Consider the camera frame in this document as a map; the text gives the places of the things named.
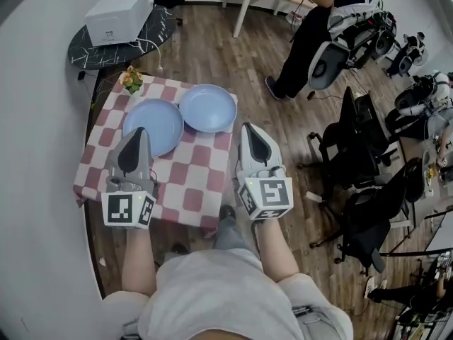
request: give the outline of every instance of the small potted plant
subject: small potted plant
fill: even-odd
[[[127,68],[127,72],[121,74],[120,84],[133,96],[136,92],[141,94],[143,91],[143,76],[132,65]]]

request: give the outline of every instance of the blue plate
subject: blue plate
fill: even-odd
[[[211,84],[200,84],[185,92],[179,109],[190,127],[209,133],[228,129],[237,114],[231,94]]]
[[[126,116],[122,134],[143,127],[149,135],[151,156],[161,156],[180,142],[184,131],[183,116],[171,102],[147,99],[136,105]]]

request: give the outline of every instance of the black round table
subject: black round table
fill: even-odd
[[[85,25],[72,39],[68,58],[76,67],[88,70],[123,65],[156,50],[156,45],[171,37],[175,29],[176,18],[163,6],[155,5],[134,42],[94,47]]]

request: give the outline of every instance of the checkered tablecloth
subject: checkered tablecloth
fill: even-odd
[[[77,170],[74,192],[79,205],[87,198],[101,201],[108,176],[105,161],[109,151],[120,141],[122,124],[131,109],[149,98],[179,103],[181,96],[192,86],[144,76],[142,95],[131,97],[119,82],[116,83],[91,131]],[[232,129],[207,134],[186,125],[178,146],[168,154],[154,158],[152,169],[160,185],[153,217],[207,229],[217,226]]]

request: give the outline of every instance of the white printer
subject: white printer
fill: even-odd
[[[154,0],[100,0],[86,15],[94,47],[137,39],[153,10]]]

